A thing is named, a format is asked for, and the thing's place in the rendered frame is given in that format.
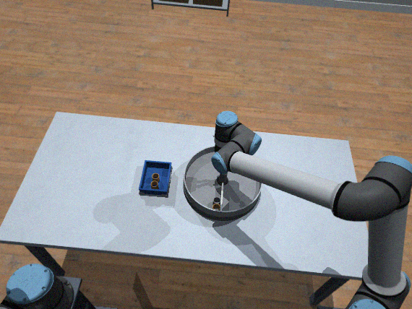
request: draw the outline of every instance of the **tabletop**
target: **tabletop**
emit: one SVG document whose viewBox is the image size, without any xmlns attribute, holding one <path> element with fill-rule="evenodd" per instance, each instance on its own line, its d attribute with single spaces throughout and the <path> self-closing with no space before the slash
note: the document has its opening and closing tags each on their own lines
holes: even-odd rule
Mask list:
<svg viewBox="0 0 412 309">
<path fill-rule="evenodd" d="M 356 181 L 347 141 L 257 133 L 255 156 Z M 56 113 L 0 242 L 362 277 L 365 222 L 338 219 L 266 185 L 240 219 L 217 225 L 196 213 L 184 196 L 184 173 L 196 153 L 214 146 L 213 135 L 214 127 Z M 167 197 L 139 195 L 145 160 L 172 163 Z"/>
</svg>

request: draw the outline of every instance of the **cabinet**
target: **cabinet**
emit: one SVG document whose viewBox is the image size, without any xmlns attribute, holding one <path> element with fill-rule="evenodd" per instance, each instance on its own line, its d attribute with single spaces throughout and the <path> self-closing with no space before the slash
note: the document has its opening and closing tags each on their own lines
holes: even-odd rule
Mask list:
<svg viewBox="0 0 412 309">
<path fill-rule="evenodd" d="M 230 0 L 152 0 L 152 9 L 155 4 L 187 6 L 198 9 L 216 9 L 219 11 L 226 11 L 226 16 L 229 15 Z"/>
</svg>

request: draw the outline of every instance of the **blue tray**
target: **blue tray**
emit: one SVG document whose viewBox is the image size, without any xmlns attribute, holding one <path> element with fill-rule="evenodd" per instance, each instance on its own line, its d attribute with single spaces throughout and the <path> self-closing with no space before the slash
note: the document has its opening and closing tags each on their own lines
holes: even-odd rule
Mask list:
<svg viewBox="0 0 412 309">
<path fill-rule="evenodd" d="M 145 160 L 142 178 L 140 179 L 140 193 L 167 195 L 169 191 L 169 184 L 171 182 L 171 170 L 172 168 L 170 162 Z M 150 185 L 152 183 L 153 173 L 157 173 L 160 176 L 159 189 L 152 189 Z"/>
</svg>

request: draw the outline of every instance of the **robotic arm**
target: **robotic arm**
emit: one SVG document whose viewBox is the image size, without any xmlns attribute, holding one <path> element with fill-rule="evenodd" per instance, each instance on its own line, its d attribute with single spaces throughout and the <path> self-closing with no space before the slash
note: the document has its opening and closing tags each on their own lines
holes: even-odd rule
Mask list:
<svg viewBox="0 0 412 309">
<path fill-rule="evenodd" d="M 379 304 L 400 308 L 411 285 L 401 266 L 412 164 L 400 157 L 383 157 L 362 182 L 336 183 L 253 157 L 261 141 L 238 122 L 235 113 L 222 112 L 216 120 L 212 164 L 221 175 L 228 171 L 243 175 L 327 207 L 338 218 L 370 221 L 368 265 L 348 308 L 364 299 L 375 302 L 376 309 Z"/>
</svg>

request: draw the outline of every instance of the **wooden floor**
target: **wooden floor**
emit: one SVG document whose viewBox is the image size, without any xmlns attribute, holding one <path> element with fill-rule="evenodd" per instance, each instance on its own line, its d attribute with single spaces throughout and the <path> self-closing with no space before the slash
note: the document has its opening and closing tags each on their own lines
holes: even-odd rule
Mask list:
<svg viewBox="0 0 412 309">
<path fill-rule="evenodd" d="M 256 131 L 349 140 L 358 180 L 385 155 L 412 161 L 412 15 L 250 0 L 231 1 L 229 17 L 152 10 L 149 0 L 1 0 L 0 222 L 56 111 L 213 126 L 223 110 Z M 410 210 L 410 278 L 411 220 Z M 95 305 L 126 309 L 140 308 L 136 273 L 153 305 L 171 309 L 309 308 L 326 280 L 50 252 Z M 0 244 L 1 299 L 12 273 L 36 262 Z M 323 304 L 344 308 L 358 286 Z"/>
</svg>

